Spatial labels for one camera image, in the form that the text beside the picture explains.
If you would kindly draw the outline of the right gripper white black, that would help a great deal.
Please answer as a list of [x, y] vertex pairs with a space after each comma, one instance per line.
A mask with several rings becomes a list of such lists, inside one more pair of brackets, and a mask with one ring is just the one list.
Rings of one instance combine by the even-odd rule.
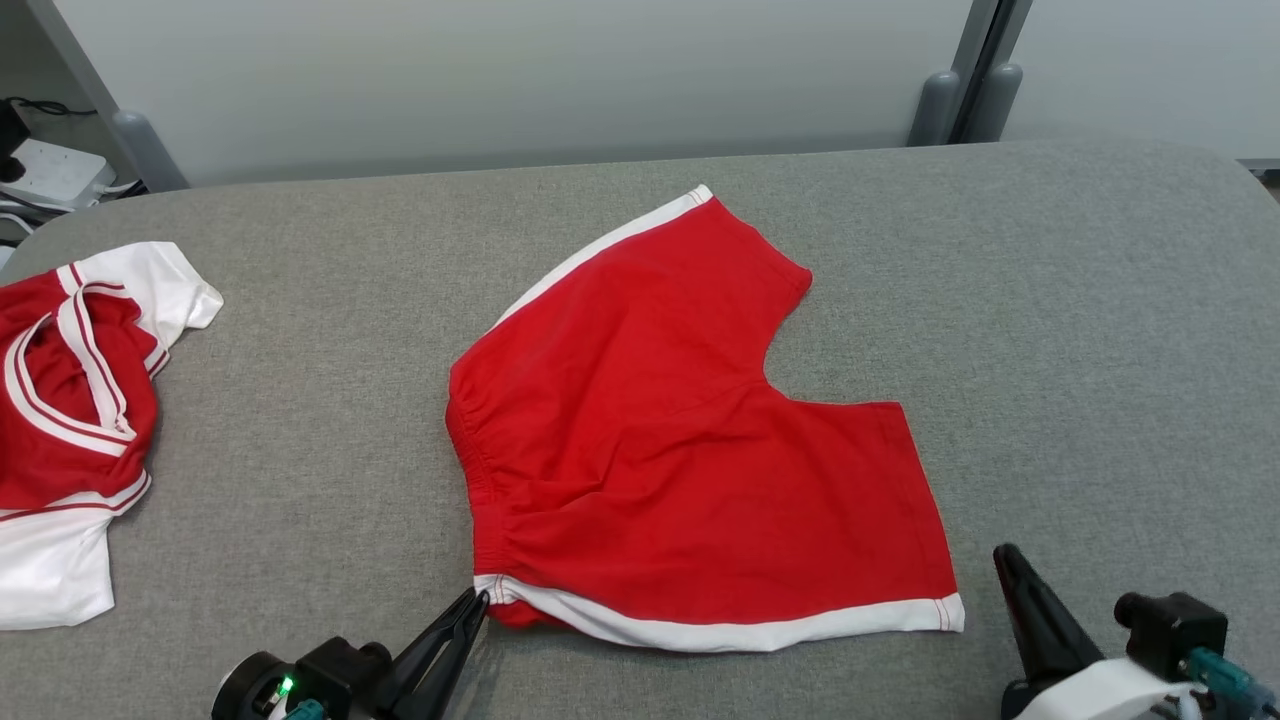
[[1174, 711], [1201, 717], [1199, 683], [1105, 659], [1018, 546], [997, 546], [993, 562], [1024, 671], [1004, 692], [1002, 719], [1138, 719], [1169, 697]]

